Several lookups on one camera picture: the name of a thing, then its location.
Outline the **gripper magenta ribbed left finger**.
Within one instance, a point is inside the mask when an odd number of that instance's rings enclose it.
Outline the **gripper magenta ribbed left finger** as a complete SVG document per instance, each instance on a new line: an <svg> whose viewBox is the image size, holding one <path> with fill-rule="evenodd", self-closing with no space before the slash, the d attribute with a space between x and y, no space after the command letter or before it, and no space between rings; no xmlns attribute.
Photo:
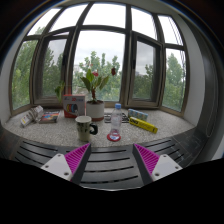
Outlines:
<svg viewBox="0 0 224 224"><path fill-rule="evenodd" d="M79 185L90 154L91 144L87 143L65 155L56 154L42 169Z"/></svg>

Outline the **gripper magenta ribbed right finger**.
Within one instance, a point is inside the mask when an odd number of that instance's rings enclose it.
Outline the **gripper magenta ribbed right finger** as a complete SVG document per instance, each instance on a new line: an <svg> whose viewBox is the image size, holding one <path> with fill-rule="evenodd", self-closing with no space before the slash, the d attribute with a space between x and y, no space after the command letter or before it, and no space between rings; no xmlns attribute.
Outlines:
<svg viewBox="0 0 224 224"><path fill-rule="evenodd" d="M182 167L167 154L158 155L138 144L133 145L133 155L145 185L182 169Z"/></svg>

